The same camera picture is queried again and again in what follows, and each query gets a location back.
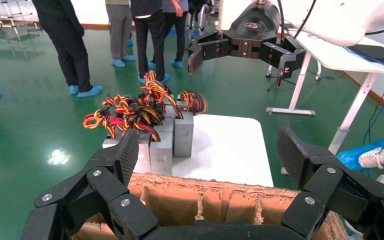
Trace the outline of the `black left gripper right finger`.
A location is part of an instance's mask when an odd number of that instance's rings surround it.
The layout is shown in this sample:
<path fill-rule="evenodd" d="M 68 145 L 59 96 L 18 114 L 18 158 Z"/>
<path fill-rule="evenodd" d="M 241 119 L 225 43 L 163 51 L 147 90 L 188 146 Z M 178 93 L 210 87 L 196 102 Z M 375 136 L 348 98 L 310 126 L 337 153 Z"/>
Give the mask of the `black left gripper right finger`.
<path fill-rule="evenodd" d="M 330 212 L 362 232 L 384 240 L 384 184 L 346 167 L 326 147 L 306 143 L 288 127 L 277 135 L 277 155 L 299 192 L 281 225 L 313 239 Z"/>

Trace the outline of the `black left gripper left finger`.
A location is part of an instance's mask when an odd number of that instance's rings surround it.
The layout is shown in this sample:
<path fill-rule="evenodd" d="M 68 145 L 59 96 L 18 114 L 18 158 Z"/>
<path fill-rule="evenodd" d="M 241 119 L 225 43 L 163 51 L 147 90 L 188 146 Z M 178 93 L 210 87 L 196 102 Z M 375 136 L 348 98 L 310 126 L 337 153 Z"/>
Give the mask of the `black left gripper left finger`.
<path fill-rule="evenodd" d="M 138 153 L 132 129 L 117 144 L 97 150 L 80 172 L 35 199 L 21 239 L 70 240 L 97 214 L 118 239 L 144 239 L 158 220 L 128 189 Z"/>

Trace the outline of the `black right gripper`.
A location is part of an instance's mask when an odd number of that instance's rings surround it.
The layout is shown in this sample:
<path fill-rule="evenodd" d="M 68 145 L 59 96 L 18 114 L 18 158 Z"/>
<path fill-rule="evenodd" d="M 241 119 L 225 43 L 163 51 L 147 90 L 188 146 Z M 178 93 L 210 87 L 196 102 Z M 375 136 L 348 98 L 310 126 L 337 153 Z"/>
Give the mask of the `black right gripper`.
<path fill-rule="evenodd" d="M 225 56 L 260 59 L 277 69 L 275 85 L 279 87 L 302 67 L 306 50 L 288 35 L 276 44 L 281 15 L 268 2 L 251 3 L 224 32 L 213 31 L 195 36 L 188 48 L 187 69 L 195 74 L 204 61 Z"/>

